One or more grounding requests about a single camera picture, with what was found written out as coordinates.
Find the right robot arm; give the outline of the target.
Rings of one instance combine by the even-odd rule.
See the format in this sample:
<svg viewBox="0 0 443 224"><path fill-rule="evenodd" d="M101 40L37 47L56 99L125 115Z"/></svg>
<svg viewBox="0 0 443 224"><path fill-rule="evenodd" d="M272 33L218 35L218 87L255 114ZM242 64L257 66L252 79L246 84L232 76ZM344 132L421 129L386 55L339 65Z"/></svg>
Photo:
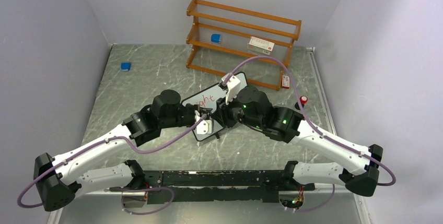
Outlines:
<svg viewBox="0 0 443 224"><path fill-rule="evenodd" d="M341 185L350 192L371 197L378 185L378 164L382 147L369 147L349 142L316 125L287 107L273 106L267 95L246 86L231 101L220 98L212 113L222 127L243 124L266 137L292 145L304 146L330 159L329 163L296 162L282 175L282 184L289 190L310 183Z"/></svg>

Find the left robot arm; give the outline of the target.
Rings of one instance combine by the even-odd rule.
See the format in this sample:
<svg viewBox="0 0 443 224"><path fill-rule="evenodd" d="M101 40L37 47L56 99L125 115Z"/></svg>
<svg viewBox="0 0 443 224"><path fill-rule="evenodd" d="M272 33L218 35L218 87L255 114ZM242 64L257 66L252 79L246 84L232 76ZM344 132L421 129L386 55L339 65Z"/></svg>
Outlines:
<svg viewBox="0 0 443 224"><path fill-rule="evenodd" d="M164 90L155 96L152 104L118 124L111 131L72 151L52 157L38 156L34 164L34 180L45 211L63 208L75 198L106 187L139 190L145 186L145 175L136 161L103 170L93 166L125 148L139 154L148 150L139 147L160 136L161 130L187 127L187 132L209 119L210 108L199 104L185 104L174 90Z"/></svg>

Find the whiteboard with black frame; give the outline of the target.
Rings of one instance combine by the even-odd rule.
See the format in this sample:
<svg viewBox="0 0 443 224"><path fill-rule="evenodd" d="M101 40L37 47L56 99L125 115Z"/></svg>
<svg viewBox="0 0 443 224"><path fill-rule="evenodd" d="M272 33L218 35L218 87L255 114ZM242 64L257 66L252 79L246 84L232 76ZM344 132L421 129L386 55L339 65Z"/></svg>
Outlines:
<svg viewBox="0 0 443 224"><path fill-rule="evenodd" d="M198 104L200 107L203 108L210 108L212 109L212 113L216 110L216 101L219 98L224 98L226 92L219 86L219 81L202 91L195 93L187 98L184 98L181 103L183 105L186 104ZM210 134L198 134L197 130L193 130L192 133L195 137L195 139L198 142L202 142L212 136L217 136L218 133L225 128L222 127L219 123L217 123L215 120L213 120L213 127L212 127L212 133Z"/></svg>

